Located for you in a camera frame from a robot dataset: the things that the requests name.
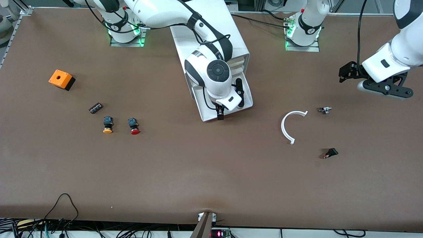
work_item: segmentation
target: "orange box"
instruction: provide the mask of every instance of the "orange box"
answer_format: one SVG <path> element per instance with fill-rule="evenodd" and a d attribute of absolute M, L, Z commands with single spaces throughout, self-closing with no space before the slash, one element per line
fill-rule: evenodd
<path fill-rule="evenodd" d="M 54 74 L 49 80 L 49 83 L 51 83 L 52 85 L 61 89 L 65 89 L 67 91 L 71 89 L 74 82 L 75 78 L 72 77 L 72 75 L 58 69 L 54 72 Z"/>

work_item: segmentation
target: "black cable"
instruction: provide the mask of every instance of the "black cable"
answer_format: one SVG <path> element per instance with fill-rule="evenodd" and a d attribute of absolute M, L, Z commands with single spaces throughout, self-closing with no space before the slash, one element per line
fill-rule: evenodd
<path fill-rule="evenodd" d="M 29 235 L 27 236 L 27 238 L 29 238 L 30 236 L 32 236 L 32 238 L 34 238 L 34 235 L 32 234 L 34 232 L 34 228 L 32 228 L 32 230 L 29 232 Z"/>
<path fill-rule="evenodd" d="M 133 31 L 134 31 L 134 30 L 128 30 L 128 31 L 122 31 L 122 32 L 120 32 L 120 31 L 118 31 L 118 30 L 111 29 L 111 28 L 110 28 L 110 27 L 108 27 L 106 24 L 104 24 L 102 20 L 100 20 L 100 19 L 97 17 L 97 15 L 94 13 L 93 9 L 91 8 L 90 4 L 88 4 L 87 0 L 84 0 L 84 1 L 85 1 L 85 3 L 87 4 L 88 9 L 90 9 L 91 13 L 92 13 L 92 14 L 95 16 L 95 18 L 97 19 L 97 21 L 98 21 L 99 23 L 101 23 L 104 27 L 106 27 L 108 30 L 113 31 L 113 32 L 116 32 L 116 33 L 121 33 L 121 34 L 124 34 L 124 33 L 129 33 L 129 32 L 133 32 Z"/>
<path fill-rule="evenodd" d="M 259 21 L 259 20 L 253 19 L 253 18 L 249 18 L 249 17 L 245 17 L 245 16 L 240 16 L 240 15 L 236 15 L 236 14 L 231 14 L 231 15 L 232 16 L 235 16 L 235 17 L 241 17 L 241 18 L 244 18 L 244 19 L 247 19 L 247 20 L 250 20 L 250 21 L 254 21 L 254 22 L 259 22 L 259 23 L 262 23 L 262 24 L 267 24 L 267 25 L 272 25 L 272 26 L 277 26 L 277 27 L 282 27 L 282 28 L 285 28 L 285 29 L 289 29 L 289 26 L 278 25 L 278 24 L 273 24 L 273 23 L 269 23 L 269 22 L 262 22 L 262 21 Z"/>
<path fill-rule="evenodd" d="M 77 207 L 75 206 L 75 204 L 74 204 L 74 202 L 72 201 L 72 198 L 71 198 L 71 196 L 69 195 L 69 194 L 67 194 L 67 193 L 62 193 L 58 198 L 57 198 L 57 200 L 56 200 L 56 203 L 54 204 L 54 206 L 52 207 L 52 209 L 50 209 L 50 211 L 45 215 L 45 217 L 44 217 L 44 219 L 43 220 L 46 220 L 46 218 L 47 218 L 47 216 L 50 214 L 50 212 L 51 211 L 53 211 L 53 209 L 56 207 L 56 205 L 57 205 L 57 203 L 59 202 L 59 200 L 60 200 L 60 198 L 63 196 L 63 195 L 66 195 L 66 196 L 68 196 L 68 198 L 69 198 L 69 201 L 71 202 L 71 204 L 72 204 L 72 206 L 74 207 L 74 209 L 75 209 L 75 211 L 77 212 L 77 215 L 72 219 L 72 220 L 70 220 L 70 221 L 68 221 L 64 226 L 63 226 L 63 229 L 62 229 L 62 234 L 63 234 L 63 230 L 64 230 L 64 228 L 65 227 L 67 227 L 71 222 L 73 222 L 76 218 L 78 218 L 78 216 L 79 216 L 79 211 L 78 211 L 78 209 L 77 209 Z"/>
<path fill-rule="evenodd" d="M 16 225 L 16 223 L 15 223 L 15 221 L 13 219 L 12 219 L 12 231 L 13 231 L 13 236 L 15 238 L 18 238 L 19 237 L 19 233 L 17 231 L 17 225 Z"/>
<path fill-rule="evenodd" d="M 113 227 L 109 227 L 109 228 L 106 228 L 106 226 L 105 226 L 105 227 L 104 227 L 104 229 L 101 229 L 100 231 L 103 231 L 103 230 L 110 230 L 110 229 L 112 229 L 112 228 L 121 227 L 122 225 L 124 225 L 124 224 L 120 224 L 120 225 L 113 226 Z"/>
<path fill-rule="evenodd" d="M 269 10 L 263 9 L 262 11 L 269 13 L 272 17 L 274 17 L 274 18 L 276 18 L 276 19 L 278 19 L 278 20 L 285 21 L 285 18 L 278 17 L 278 16 L 276 16 L 275 14 L 273 14 L 273 13 L 272 13 L 271 11 L 269 11 Z"/>
<path fill-rule="evenodd" d="M 231 231 L 231 229 L 229 228 L 229 236 L 231 237 L 231 238 L 236 238 L 233 234 L 232 234 L 232 231 Z"/>
<path fill-rule="evenodd" d="M 60 226 L 60 224 L 62 224 L 62 222 L 63 222 L 63 218 L 59 220 L 59 223 L 58 224 L 55 224 L 56 225 L 56 228 L 55 229 L 52 229 L 51 232 L 50 232 L 50 234 L 54 234 L 59 229 L 59 226 Z"/>
<path fill-rule="evenodd" d="M 130 225 L 130 226 L 126 227 L 125 229 L 121 230 L 121 231 L 120 231 L 120 232 L 116 235 L 116 238 L 122 238 L 122 237 L 125 237 L 125 235 L 126 235 L 126 234 L 128 234 L 128 232 L 124 233 L 122 236 L 120 236 L 120 234 L 121 234 L 122 232 L 124 232 L 125 230 L 129 230 L 129 228 L 130 228 L 130 227 L 135 227 L 135 226 L 137 226 L 137 225 L 139 225 L 139 224 L 133 224 L 133 225 Z"/>
<path fill-rule="evenodd" d="M 19 219 L 19 220 L 16 220 L 16 221 L 19 222 L 19 221 L 24 221 L 24 220 L 26 220 L 26 219 Z M 39 221 L 37 221 L 37 222 L 32 221 L 32 222 L 28 222 L 28 223 L 25 223 L 25 224 L 21 224 L 21 225 L 18 225 L 17 228 L 18 229 L 25 228 L 25 227 L 30 226 L 30 225 L 35 224 L 35 223 L 39 223 Z M 3 234 L 5 232 L 11 232 L 11 231 L 13 231 L 12 227 L 11 228 L 8 228 L 8 229 L 2 229 L 2 231 L 0 232 L 0 234 Z"/>
<path fill-rule="evenodd" d="M 204 92 L 204 87 L 203 87 L 203 97 L 204 97 L 204 102 L 206 103 L 206 106 L 211 109 L 211 110 L 216 110 L 216 108 L 211 108 L 209 107 L 209 105 L 207 104 L 207 100 L 206 100 L 206 93 Z"/>
<path fill-rule="evenodd" d="M 66 227 L 65 227 L 65 234 L 66 234 L 66 238 L 69 238 L 68 231 L 66 230 Z"/>
<path fill-rule="evenodd" d="M 337 230 L 333 230 L 336 234 L 338 234 L 338 235 L 343 235 L 343 236 L 346 236 L 346 238 L 350 238 L 350 237 L 355 237 L 355 238 L 362 238 L 362 237 L 365 237 L 366 236 L 366 231 L 365 230 L 362 230 L 363 231 L 363 234 L 362 235 L 351 235 L 351 234 L 348 234 L 347 232 L 346 232 L 346 230 L 344 230 L 344 229 L 342 229 L 342 231 L 344 232 L 344 233 L 340 233 L 340 232 L 338 232 Z"/>
<path fill-rule="evenodd" d="M 135 29 L 134 29 L 134 30 L 136 30 L 136 29 L 139 29 L 139 28 L 140 28 L 140 26 L 138 26 L 138 25 L 134 25 L 134 24 L 130 23 L 128 20 L 126 20 L 125 18 L 121 17 L 121 16 L 120 16 L 117 12 L 114 12 L 114 14 L 116 14 L 116 16 L 120 17 L 123 21 L 127 22 L 128 24 L 133 25 L 133 26 L 135 27 Z"/>
<path fill-rule="evenodd" d="M 184 24 L 184 23 L 178 23 L 178 24 L 173 24 L 173 25 L 164 26 L 164 27 L 150 28 L 150 30 L 163 29 L 163 28 L 167 28 L 167 27 L 171 27 L 171 26 L 176 26 L 176 25 L 183 25 L 183 26 L 187 26 L 187 25 L 186 25 L 186 24 Z"/>
<path fill-rule="evenodd" d="M 201 36 L 196 32 L 196 31 L 194 31 L 193 30 L 193 32 L 194 32 L 194 35 L 195 35 L 195 39 L 197 40 L 197 42 L 200 44 L 200 45 L 203 45 L 203 44 L 213 44 L 213 43 L 215 43 L 215 42 L 218 42 L 219 40 L 221 40 L 221 39 L 223 39 L 223 38 L 230 38 L 231 37 L 231 35 L 230 34 L 227 34 L 227 35 L 224 35 L 224 36 L 222 36 L 222 37 L 219 37 L 219 38 L 217 38 L 216 40 L 214 40 L 214 41 L 211 41 L 211 42 L 204 42 L 203 41 L 203 39 L 201 38 Z"/>
<path fill-rule="evenodd" d="M 358 30 L 357 30 L 357 69 L 360 75 L 363 75 L 360 68 L 360 30 L 361 30 L 361 18 L 363 17 L 364 7 L 366 6 L 367 0 L 364 0 L 363 6 L 361 7 L 360 17 L 358 18 Z"/>
<path fill-rule="evenodd" d="M 79 230 L 84 230 L 84 231 L 93 231 L 93 230 L 95 230 L 95 229 L 93 229 L 93 228 L 91 228 L 91 227 L 87 227 L 87 226 L 78 226 L 77 228 L 78 228 Z"/>
<path fill-rule="evenodd" d="M 96 226 L 97 232 L 100 234 L 100 237 L 105 238 L 104 235 L 100 232 L 99 228 L 97 227 L 96 222 L 95 221 L 93 221 L 93 222 L 94 222 L 94 226 Z"/>

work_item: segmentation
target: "brown table surface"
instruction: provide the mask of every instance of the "brown table surface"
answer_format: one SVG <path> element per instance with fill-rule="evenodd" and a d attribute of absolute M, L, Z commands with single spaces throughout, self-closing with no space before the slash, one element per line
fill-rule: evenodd
<path fill-rule="evenodd" d="M 338 82 L 356 59 L 356 17 L 327 17 L 320 53 L 286 52 L 280 28 L 234 20 L 254 106 L 204 123 L 169 29 L 110 47 L 87 9 L 24 17 L 0 70 L 0 217 L 42 218 L 66 192 L 86 220 L 193 224 L 212 210 L 231 226 L 423 231 L 423 68 L 407 101 L 366 94 Z M 393 17 L 364 17 L 361 58 L 397 33 Z M 56 69 L 74 75 L 71 91 L 47 82 Z M 287 120 L 290 145 L 280 122 L 294 110 L 309 113 Z M 49 217 L 73 216 L 63 199 Z"/>

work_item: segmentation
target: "white arc piece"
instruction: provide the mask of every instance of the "white arc piece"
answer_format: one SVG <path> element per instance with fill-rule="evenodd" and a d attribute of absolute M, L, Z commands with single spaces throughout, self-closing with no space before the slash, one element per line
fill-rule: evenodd
<path fill-rule="evenodd" d="M 294 143 L 294 141 L 295 141 L 295 139 L 294 138 L 292 138 L 290 135 L 288 135 L 288 133 L 286 132 L 286 130 L 285 130 L 285 119 L 289 116 L 289 115 L 293 115 L 293 114 L 295 114 L 295 115 L 300 115 L 300 116 L 305 116 L 305 115 L 307 115 L 307 112 L 308 111 L 305 111 L 305 112 L 302 112 L 302 111 L 292 111 L 292 112 L 290 112 L 290 113 L 288 113 L 288 114 L 286 114 L 284 117 L 283 117 L 283 119 L 282 119 L 282 123 L 280 124 L 280 127 L 282 128 L 282 133 L 283 133 L 283 135 L 288 139 L 288 140 L 290 140 L 291 141 L 291 144 L 293 144 Z"/>

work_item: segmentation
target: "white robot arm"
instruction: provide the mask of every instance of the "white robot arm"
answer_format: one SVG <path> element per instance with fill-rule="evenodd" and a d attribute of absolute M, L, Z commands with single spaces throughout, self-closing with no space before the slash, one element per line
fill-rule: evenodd
<path fill-rule="evenodd" d="M 13 12 L 12 8 L 9 5 L 9 0 L 0 0 L 0 6 L 2 8 L 6 8 L 7 11 L 9 12 L 10 16 L 12 17 L 12 19 L 14 21 L 17 21 L 19 19 L 19 16 Z"/>
<path fill-rule="evenodd" d="M 118 0 L 92 1 L 104 12 L 114 13 L 121 9 Z M 240 104 L 242 98 L 231 84 L 231 70 L 227 64 L 233 50 L 229 35 L 224 36 L 214 29 L 181 0 L 124 0 L 124 3 L 151 29 L 172 25 L 191 29 L 200 46 L 185 60 L 187 75 L 195 84 L 207 89 L 216 110 L 232 111 Z"/>
<path fill-rule="evenodd" d="M 413 95 L 412 89 L 402 85 L 409 70 L 423 65 L 423 1 L 395 0 L 394 16 L 400 33 L 362 66 L 350 62 L 342 67 L 340 82 L 349 78 L 367 78 L 358 84 L 359 90 L 400 100 Z"/>
<path fill-rule="evenodd" d="M 80 5 L 88 5 L 89 9 L 92 11 L 91 7 L 95 7 L 101 16 L 104 19 L 102 23 L 109 29 L 109 34 L 111 37 L 119 43 L 127 43 L 133 40 L 138 34 L 139 31 L 134 31 L 135 27 L 138 27 L 136 17 L 130 9 L 123 9 L 121 7 L 125 6 L 123 1 L 112 1 L 114 7 L 118 9 L 116 11 L 107 11 L 103 6 L 102 1 L 97 0 L 73 0 L 74 2 Z M 105 2 L 104 4 L 110 8 L 111 3 Z"/>
<path fill-rule="evenodd" d="M 313 44 L 329 9 L 329 0 L 307 0 L 304 10 L 291 16 L 294 23 L 287 37 L 300 46 Z"/>

